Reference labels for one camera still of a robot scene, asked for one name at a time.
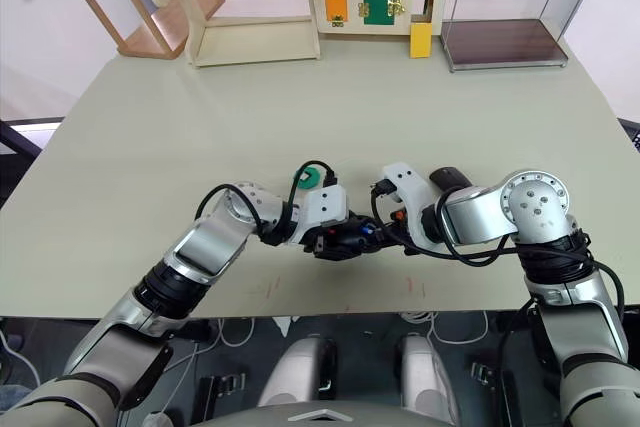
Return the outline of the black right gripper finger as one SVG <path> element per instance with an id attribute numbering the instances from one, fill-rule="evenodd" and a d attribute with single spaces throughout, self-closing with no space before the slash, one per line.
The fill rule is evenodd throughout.
<path id="1" fill-rule="evenodd" d="M 376 248 L 389 248 L 400 244 L 393 236 L 393 233 L 380 227 L 375 228 L 371 234 L 371 243 Z"/>

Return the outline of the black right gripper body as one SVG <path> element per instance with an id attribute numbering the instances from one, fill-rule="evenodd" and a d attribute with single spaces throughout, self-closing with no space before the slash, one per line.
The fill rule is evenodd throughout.
<path id="1" fill-rule="evenodd" d="M 399 245 L 404 245 L 410 241 L 407 230 L 407 211 L 405 208 L 399 208 L 389 213 L 388 219 L 384 223 L 385 230 L 393 233 L 393 236 Z"/>

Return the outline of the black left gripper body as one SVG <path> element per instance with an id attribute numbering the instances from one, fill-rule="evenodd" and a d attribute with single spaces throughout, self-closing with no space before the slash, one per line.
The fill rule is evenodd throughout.
<path id="1" fill-rule="evenodd" d="M 348 219 L 341 224 L 309 230 L 302 237 L 302 245 L 306 253 L 319 259 L 352 259 L 360 255 L 353 255 L 347 242 L 357 237 L 371 239 L 371 232 L 356 232 Z"/>

